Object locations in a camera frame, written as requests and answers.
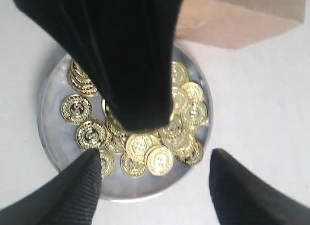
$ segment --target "white surface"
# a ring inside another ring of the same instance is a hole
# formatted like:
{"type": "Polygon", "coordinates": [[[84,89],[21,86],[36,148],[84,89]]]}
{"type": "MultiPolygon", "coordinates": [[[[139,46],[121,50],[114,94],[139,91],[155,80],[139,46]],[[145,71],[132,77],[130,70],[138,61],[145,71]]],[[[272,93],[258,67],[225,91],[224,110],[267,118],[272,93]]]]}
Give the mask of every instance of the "white surface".
{"type": "MultiPolygon", "coordinates": [[[[238,51],[182,42],[213,95],[214,128],[204,163],[155,199],[100,201],[93,224],[216,225],[207,182],[214,147],[310,206],[310,9],[307,13],[302,27],[238,51]]],[[[61,50],[12,0],[0,0],[0,23],[2,208],[57,174],[38,137],[36,100],[42,69],[52,67],[50,56],[61,50]]]]}

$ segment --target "stack of coins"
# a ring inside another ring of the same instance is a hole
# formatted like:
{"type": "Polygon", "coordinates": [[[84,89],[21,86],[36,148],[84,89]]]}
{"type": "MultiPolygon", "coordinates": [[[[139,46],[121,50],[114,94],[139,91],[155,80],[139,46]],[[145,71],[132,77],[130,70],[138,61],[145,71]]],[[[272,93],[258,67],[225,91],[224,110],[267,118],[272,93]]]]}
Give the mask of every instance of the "stack of coins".
{"type": "Polygon", "coordinates": [[[145,133],[129,133],[102,100],[106,124],[90,118],[93,107],[86,96],[96,96],[97,89],[79,65],[72,61],[68,71],[74,94],[62,102],[61,114],[65,121],[80,126],[76,142],[82,150],[98,148],[102,166],[102,179],[108,178],[115,167],[113,155],[122,154],[120,165],[124,174],[141,177],[147,170],[154,176],[163,176],[173,167],[175,159],[186,166],[199,163],[203,147],[195,133],[208,120],[204,94],[199,84],[188,81],[184,65],[172,62],[173,113],[166,127],[145,133]]]}
{"type": "Polygon", "coordinates": [[[99,92],[91,79],[74,60],[70,63],[67,77],[72,88],[82,96],[92,97],[99,95],[99,92]]]}

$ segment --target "wooden block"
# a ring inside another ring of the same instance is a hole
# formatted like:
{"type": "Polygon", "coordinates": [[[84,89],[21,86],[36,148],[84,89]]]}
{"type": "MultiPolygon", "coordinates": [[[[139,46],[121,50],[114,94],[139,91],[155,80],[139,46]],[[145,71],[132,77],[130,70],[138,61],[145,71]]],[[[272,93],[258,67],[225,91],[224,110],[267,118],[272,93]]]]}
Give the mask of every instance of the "wooden block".
{"type": "Polygon", "coordinates": [[[302,24],[306,0],[184,0],[176,37],[242,48],[302,24]]]}

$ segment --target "white table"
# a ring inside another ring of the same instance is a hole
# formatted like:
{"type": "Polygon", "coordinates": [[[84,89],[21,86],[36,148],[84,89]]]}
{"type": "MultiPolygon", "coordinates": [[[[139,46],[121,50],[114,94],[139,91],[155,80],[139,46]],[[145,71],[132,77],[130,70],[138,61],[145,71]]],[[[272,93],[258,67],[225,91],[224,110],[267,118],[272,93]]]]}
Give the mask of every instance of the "white table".
{"type": "MultiPolygon", "coordinates": [[[[42,70],[63,51],[12,0],[0,0],[0,23],[3,208],[57,174],[39,140],[36,103],[42,70]]],[[[238,51],[181,44],[203,69],[213,95],[214,127],[204,162],[155,199],[100,201],[93,224],[218,224],[208,190],[214,147],[310,207],[310,9],[302,27],[238,51]]]]}

